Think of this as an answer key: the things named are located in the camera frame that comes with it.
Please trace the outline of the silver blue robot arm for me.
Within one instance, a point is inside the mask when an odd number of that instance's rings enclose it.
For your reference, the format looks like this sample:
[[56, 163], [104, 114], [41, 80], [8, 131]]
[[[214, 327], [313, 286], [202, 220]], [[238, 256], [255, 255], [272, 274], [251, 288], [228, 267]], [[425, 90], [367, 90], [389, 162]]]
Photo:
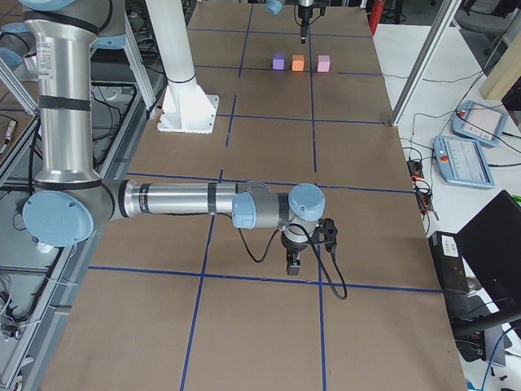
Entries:
[[[277, 15], [285, 5], [285, 0], [265, 0], [265, 8], [273, 15]], [[317, 5], [314, 0], [297, 0], [294, 1], [295, 19], [299, 26], [308, 25], [313, 17], [313, 9]]]

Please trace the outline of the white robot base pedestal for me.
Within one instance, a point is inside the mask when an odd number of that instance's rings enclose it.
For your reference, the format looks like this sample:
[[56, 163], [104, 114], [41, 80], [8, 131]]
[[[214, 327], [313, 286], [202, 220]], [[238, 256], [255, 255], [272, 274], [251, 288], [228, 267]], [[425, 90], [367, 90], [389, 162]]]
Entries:
[[147, 10], [168, 82], [158, 130], [212, 133], [219, 97], [206, 94], [197, 82], [182, 3], [148, 1]]

